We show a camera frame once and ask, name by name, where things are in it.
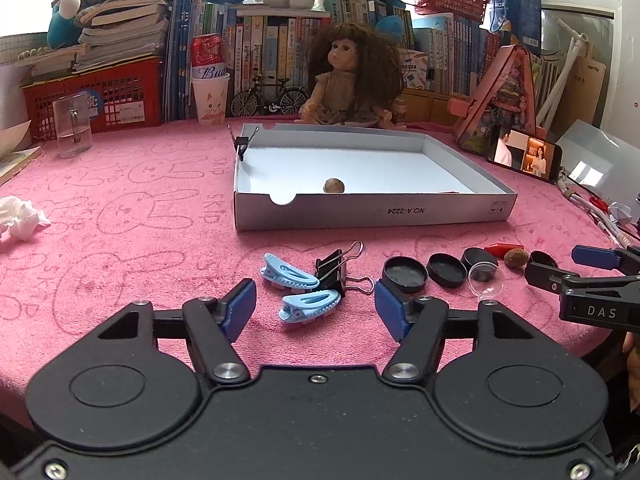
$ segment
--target blue gripper pad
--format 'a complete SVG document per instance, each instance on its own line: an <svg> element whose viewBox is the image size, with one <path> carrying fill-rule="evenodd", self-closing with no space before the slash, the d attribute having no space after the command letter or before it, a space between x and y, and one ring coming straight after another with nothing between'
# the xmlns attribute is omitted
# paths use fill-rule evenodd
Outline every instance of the blue gripper pad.
<svg viewBox="0 0 640 480"><path fill-rule="evenodd" d="M571 259L575 264L596 269L613 270L620 266L620 257L611 249L576 245L571 251Z"/></svg>
<svg viewBox="0 0 640 480"><path fill-rule="evenodd" d="M254 313L256 289L254 280L242 280L220 301L226 302L226 316L220 324L229 342L234 343Z"/></svg>
<svg viewBox="0 0 640 480"><path fill-rule="evenodd" d="M378 280L374 287L376 312L394 341L401 342L411 326L404 315L402 303Z"/></svg>

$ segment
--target white tissue paper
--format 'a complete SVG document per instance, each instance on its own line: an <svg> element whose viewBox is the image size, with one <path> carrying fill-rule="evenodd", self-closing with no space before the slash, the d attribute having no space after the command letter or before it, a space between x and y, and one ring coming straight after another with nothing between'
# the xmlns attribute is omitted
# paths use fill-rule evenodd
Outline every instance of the white tissue paper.
<svg viewBox="0 0 640 480"><path fill-rule="evenodd" d="M0 236L9 231L11 236L20 240L28 240L38 225L51 225L44 211L15 196L0 198Z"/></svg>

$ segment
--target smartphone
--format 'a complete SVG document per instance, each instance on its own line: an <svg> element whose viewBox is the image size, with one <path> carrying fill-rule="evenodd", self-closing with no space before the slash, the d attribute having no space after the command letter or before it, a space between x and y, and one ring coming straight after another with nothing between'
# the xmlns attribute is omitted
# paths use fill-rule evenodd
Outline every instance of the smartphone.
<svg viewBox="0 0 640 480"><path fill-rule="evenodd" d="M562 148L516 130L495 128L486 159L545 182L556 182Z"/></svg>

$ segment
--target person's hand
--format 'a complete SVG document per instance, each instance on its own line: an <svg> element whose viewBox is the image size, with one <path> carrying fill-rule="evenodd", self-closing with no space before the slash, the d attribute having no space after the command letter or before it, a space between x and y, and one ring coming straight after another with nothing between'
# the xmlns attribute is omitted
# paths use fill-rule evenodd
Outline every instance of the person's hand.
<svg viewBox="0 0 640 480"><path fill-rule="evenodd" d="M629 373L629 408L632 412L640 406L640 353L635 346L634 335L628 332L622 350L629 352L626 370Z"/></svg>

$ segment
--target white cardboard box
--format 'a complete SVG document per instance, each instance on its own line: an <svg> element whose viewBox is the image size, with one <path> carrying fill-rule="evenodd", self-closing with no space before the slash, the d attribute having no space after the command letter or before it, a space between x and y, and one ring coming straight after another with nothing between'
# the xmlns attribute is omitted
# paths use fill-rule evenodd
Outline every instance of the white cardboard box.
<svg viewBox="0 0 640 480"><path fill-rule="evenodd" d="M329 178L344 193L324 193ZM498 221L516 197L429 136L373 128L259 125L234 175L238 231Z"/></svg>

